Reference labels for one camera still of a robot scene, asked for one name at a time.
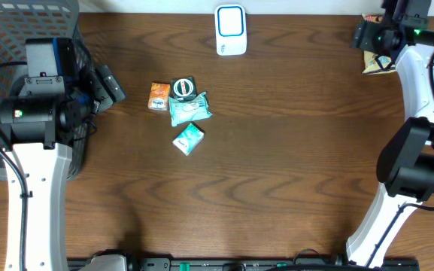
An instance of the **white device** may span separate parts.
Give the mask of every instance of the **white device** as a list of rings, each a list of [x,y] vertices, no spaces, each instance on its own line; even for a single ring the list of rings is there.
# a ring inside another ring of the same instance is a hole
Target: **white device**
[[[215,9],[217,53],[236,56],[247,50],[245,9],[241,5],[221,5]]]
[[[396,61],[396,70],[402,83],[404,96],[405,119],[410,117],[426,117],[434,123],[434,98],[429,82],[429,60],[434,53],[434,47],[416,44],[406,45]],[[359,266],[369,265],[370,268],[381,267],[390,243],[394,240],[402,225],[416,209],[404,209],[392,229],[387,234],[380,248],[371,260],[375,245],[384,235],[385,230],[394,219],[398,209],[405,203],[422,204],[413,197],[396,195],[389,196],[385,184],[379,184],[378,192],[363,222],[357,231],[347,240],[348,260]]]

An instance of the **snack package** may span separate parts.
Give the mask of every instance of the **snack package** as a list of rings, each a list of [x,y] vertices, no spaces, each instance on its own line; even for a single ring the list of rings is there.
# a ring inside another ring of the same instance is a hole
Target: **snack package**
[[[180,123],[194,120],[203,120],[211,117],[208,110],[206,92],[199,94],[193,101],[179,102],[172,97],[169,98],[171,125],[173,127]]]
[[[151,84],[148,108],[153,110],[168,110],[168,94],[170,93],[169,84]]]
[[[190,154],[195,146],[203,139],[205,134],[198,129],[193,123],[190,123],[187,128],[173,141],[173,145],[183,151],[185,155]]]
[[[371,23],[382,23],[382,20],[384,19],[383,15],[378,14],[362,14],[362,17],[364,20]],[[381,69],[377,61],[375,61],[376,56],[376,53],[364,51],[364,63],[366,64],[366,69],[362,72],[363,75],[387,74],[396,71],[395,65],[392,65],[390,70],[387,71]],[[391,59],[388,56],[381,56],[379,57],[379,61],[381,62],[382,67],[386,68]]]
[[[191,101],[196,97],[196,86],[193,77],[171,80],[173,99]]]

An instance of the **laundry basket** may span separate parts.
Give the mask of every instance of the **laundry basket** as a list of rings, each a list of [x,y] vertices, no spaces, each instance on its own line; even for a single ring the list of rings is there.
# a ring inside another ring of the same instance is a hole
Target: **laundry basket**
[[[77,27],[77,0],[10,0],[0,1],[0,63],[24,61],[27,38],[73,38],[79,39],[75,46],[79,68],[91,65],[90,56]],[[0,68],[0,103],[11,94],[14,82],[27,75],[27,66]],[[75,131],[75,138],[86,138],[88,125],[82,124]],[[86,139],[76,141],[68,179],[75,177],[81,168]],[[6,180],[5,165],[0,157],[0,180]]]

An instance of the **green component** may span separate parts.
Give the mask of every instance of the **green component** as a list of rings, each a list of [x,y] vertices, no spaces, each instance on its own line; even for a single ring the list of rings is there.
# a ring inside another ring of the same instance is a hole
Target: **green component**
[[[180,271],[190,271],[189,263],[180,263]]]

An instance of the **circular logo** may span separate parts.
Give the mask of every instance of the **circular logo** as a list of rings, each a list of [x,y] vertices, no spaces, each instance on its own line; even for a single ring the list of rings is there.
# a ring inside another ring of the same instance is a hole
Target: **circular logo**
[[[192,81],[188,79],[179,79],[173,85],[173,92],[180,97],[187,97],[188,95],[193,93],[194,86]]]

